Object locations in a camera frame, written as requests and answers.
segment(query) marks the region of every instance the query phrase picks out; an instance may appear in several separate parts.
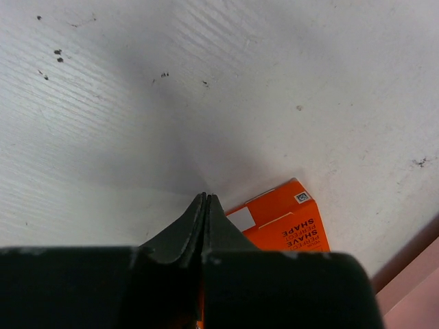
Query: dark stain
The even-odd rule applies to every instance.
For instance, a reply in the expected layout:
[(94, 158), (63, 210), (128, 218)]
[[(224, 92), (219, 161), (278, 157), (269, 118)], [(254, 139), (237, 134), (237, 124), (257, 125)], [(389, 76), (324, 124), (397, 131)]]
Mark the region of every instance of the dark stain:
[(427, 162), (427, 157), (423, 158), (421, 161), (413, 160), (413, 163), (415, 165), (418, 165), (420, 168), (424, 168), (426, 162)]

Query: orange box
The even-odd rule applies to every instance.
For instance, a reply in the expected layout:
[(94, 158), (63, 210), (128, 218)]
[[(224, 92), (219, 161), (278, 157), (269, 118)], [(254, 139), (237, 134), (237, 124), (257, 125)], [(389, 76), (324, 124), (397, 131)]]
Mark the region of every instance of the orange box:
[(259, 249), (329, 251), (317, 203), (296, 178), (251, 199), (227, 217)]

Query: box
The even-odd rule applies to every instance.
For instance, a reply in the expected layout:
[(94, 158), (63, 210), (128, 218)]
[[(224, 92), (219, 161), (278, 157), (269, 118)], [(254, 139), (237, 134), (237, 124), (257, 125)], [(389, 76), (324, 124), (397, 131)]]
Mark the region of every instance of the box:
[(317, 203), (295, 178), (228, 212), (227, 217), (259, 249), (329, 251)]

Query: black pointed object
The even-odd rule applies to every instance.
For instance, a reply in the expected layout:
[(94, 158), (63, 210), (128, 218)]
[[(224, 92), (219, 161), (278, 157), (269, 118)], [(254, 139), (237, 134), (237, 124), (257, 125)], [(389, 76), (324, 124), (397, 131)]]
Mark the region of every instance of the black pointed object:
[(258, 250), (216, 195), (140, 247), (0, 249), (0, 328), (382, 329), (350, 256)]

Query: white surface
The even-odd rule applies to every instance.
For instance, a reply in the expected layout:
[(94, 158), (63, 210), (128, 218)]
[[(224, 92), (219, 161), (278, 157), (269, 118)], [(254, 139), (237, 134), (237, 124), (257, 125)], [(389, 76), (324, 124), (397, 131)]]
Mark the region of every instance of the white surface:
[(438, 18), (433, 0), (2, 1), (1, 244), (142, 243), (199, 191), (230, 208), (297, 177), (374, 274), (439, 208)]
[(247, 207), (239, 209), (238, 211), (234, 212), (233, 214), (230, 214), (229, 216), (227, 216), (227, 218), (241, 232), (248, 230), (249, 228), (252, 228), (253, 226), (256, 225), (256, 223), (254, 222), (253, 216)]

